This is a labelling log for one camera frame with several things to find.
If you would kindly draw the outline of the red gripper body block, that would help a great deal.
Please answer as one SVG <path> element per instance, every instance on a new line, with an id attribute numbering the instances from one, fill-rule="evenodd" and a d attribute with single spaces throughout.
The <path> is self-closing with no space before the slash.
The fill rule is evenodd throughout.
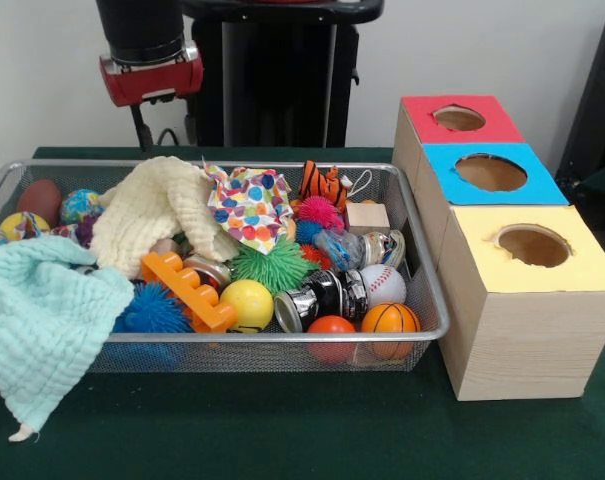
<path id="1" fill-rule="evenodd" d="M 147 66 L 125 66 L 101 55 L 99 69 L 117 107 L 140 105 L 167 95 L 185 98 L 200 91 L 204 76 L 202 58 L 193 41 L 187 41 L 176 58 Z"/>

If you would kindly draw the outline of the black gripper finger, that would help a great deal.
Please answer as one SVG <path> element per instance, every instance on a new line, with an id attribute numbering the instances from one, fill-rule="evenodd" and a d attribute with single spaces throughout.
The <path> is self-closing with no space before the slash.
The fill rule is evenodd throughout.
<path id="1" fill-rule="evenodd" d="M 140 149 L 142 151 L 151 151 L 153 149 L 153 138 L 149 127 L 143 120 L 140 105 L 131 105 L 130 110 Z"/>
<path id="2" fill-rule="evenodd" d="M 197 118 L 196 118 L 196 107 L 197 102 L 195 97 L 188 97 L 185 99 L 186 102 L 186 114 L 184 117 L 184 126 L 187 136 L 188 143 L 190 145 L 198 144 L 198 133 L 197 133 Z"/>

